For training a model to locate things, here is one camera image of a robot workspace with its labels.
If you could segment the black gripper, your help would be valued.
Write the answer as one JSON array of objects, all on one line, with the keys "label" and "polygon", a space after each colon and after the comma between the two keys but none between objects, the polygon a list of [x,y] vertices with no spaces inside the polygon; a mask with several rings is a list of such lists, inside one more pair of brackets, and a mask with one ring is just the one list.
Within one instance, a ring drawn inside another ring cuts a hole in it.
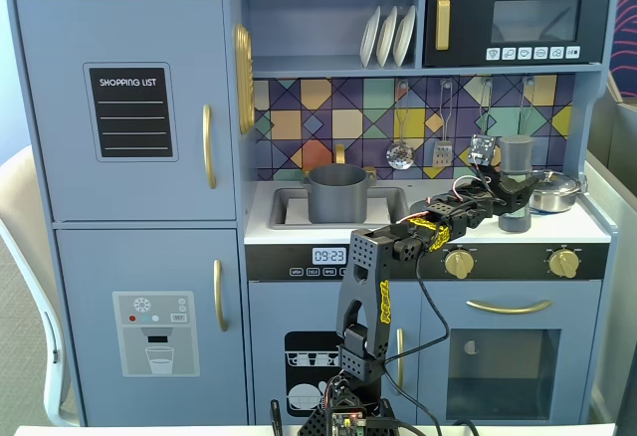
[{"label": "black gripper", "polygon": [[512,214],[527,206],[537,184],[535,176],[515,180],[495,167],[479,166],[472,175],[455,180],[455,220],[482,222]]}]

